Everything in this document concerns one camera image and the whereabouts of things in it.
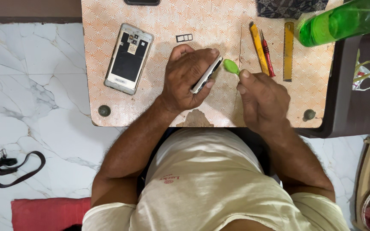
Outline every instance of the red cushion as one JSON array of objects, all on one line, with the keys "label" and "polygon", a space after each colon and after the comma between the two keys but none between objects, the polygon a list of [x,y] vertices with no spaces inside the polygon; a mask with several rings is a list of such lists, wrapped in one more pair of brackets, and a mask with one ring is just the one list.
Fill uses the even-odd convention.
[{"label": "red cushion", "polygon": [[11,202],[14,231],[60,231],[82,224],[91,198],[16,199]]}]

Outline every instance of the white marble floor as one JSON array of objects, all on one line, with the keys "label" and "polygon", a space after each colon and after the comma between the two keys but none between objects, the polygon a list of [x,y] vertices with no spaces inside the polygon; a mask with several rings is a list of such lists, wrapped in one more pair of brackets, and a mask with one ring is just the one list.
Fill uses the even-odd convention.
[{"label": "white marble floor", "polygon": [[[103,154],[121,130],[91,123],[81,24],[0,24],[0,150],[19,162],[33,150],[46,156],[38,174],[0,189],[0,231],[12,230],[15,198],[89,197]],[[331,178],[350,226],[365,137],[306,139]],[[31,157],[0,181],[12,182],[39,162]]]}]

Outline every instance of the green plastic bottle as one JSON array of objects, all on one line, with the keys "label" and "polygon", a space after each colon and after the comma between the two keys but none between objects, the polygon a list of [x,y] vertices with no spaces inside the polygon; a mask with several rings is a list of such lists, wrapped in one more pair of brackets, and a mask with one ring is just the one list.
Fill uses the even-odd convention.
[{"label": "green plastic bottle", "polygon": [[370,0],[353,0],[307,20],[299,31],[304,46],[318,46],[370,33]]}]

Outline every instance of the table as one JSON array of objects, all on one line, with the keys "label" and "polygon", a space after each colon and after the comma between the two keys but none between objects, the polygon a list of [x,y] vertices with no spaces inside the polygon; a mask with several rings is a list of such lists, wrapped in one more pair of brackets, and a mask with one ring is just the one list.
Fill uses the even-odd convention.
[{"label": "table", "polygon": [[[194,49],[217,48],[224,58],[234,60],[240,69],[260,72],[257,54],[248,29],[254,21],[264,32],[276,77],[291,96],[288,119],[293,127],[319,127],[325,109],[326,89],[332,63],[334,43],[307,48],[297,40],[298,20],[257,17],[254,0],[161,0],[157,7],[129,6],[123,0],[81,0],[84,26],[85,59],[88,76],[91,118],[98,126],[128,126],[143,113],[162,92],[164,71],[176,35],[192,34],[188,42]],[[326,10],[342,4],[330,0]],[[295,22],[292,82],[283,82],[284,24]],[[154,35],[138,90],[127,95],[104,86],[110,56],[122,23],[129,23]],[[203,104],[193,110],[204,116],[200,124],[185,121],[189,111],[181,113],[171,126],[244,127],[243,108],[236,90],[238,77],[223,70]],[[102,117],[98,107],[108,105],[111,114]],[[307,109],[316,112],[312,120],[303,121]]]}]

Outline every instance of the man's arm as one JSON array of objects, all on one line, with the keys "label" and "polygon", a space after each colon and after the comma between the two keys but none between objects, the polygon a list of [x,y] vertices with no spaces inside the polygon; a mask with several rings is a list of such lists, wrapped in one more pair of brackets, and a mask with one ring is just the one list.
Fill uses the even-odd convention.
[{"label": "man's arm", "polygon": [[208,96],[214,84],[213,79],[198,94],[191,93],[190,89],[218,55],[217,49],[194,51],[187,44],[172,50],[161,95],[106,154],[92,185],[92,207],[113,202],[137,204],[137,177],[176,116],[184,110],[198,107]]},{"label": "man's arm", "polygon": [[310,192],[335,202],[331,181],[311,149],[290,127],[286,113],[290,97],[284,86],[264,73],[239,75],[244,120],[270,147],[276,174],[289,194]]}]

